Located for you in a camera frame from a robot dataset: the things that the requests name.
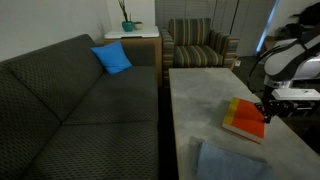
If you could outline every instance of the stone tabletop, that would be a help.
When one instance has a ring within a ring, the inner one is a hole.
[[[170,69],[169,74],[180,179],[195,178],[204,141],[265,159],[279,179],[319,179],[319,156],[278,117],[266,124],[261,144],[221,127],[232,97],[259,102],[229,69]]]

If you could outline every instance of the armchair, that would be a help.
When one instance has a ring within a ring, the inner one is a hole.
[[[164,86],[169,86],[169,68],[233,68],[239,40],[210,30],[210,22],[210,18],[170,19],[169,30],[160,30]]]

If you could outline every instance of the wall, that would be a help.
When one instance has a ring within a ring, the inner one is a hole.
[[[305,8],[311,6],[319,0],[280,0],[275,15],[271,21],[268,35],[275,36],[279,28],[284,27],[286,24],[296,23],[297,18],[291,17],[293,14],[300,14]]]
[[[106,0],[1,0],[0,61],[84,33],[102,42],[110,29]]]
[[[112,29],[121,28],[124,21],[122,10],[118,0],[106,0]],[[145,26],[155,25],[155,6],[154,0],[125,0],[128,19],[131,13],[132,21],[142,21]]]

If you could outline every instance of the orange book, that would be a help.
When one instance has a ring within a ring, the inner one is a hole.
[[[222,127],[257,143],[264,138],[264,117],[253,102],[234,97]]]

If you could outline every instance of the armchair cushion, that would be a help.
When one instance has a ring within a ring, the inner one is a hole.
[[[237,59],[236,51],[238,43],[239,39],[231,36],[230,34],[216,30],[210,31],[209,46],[223,57],[223,67],[230,67],[232,69],[233,63]]]
[[[174,67],[211,67],[222,65],[222,56],[209,46],[176,46]]]
[[[210,18],[170,19],[169,32],[175,45],[205,45],[208,44],[210,22]]]

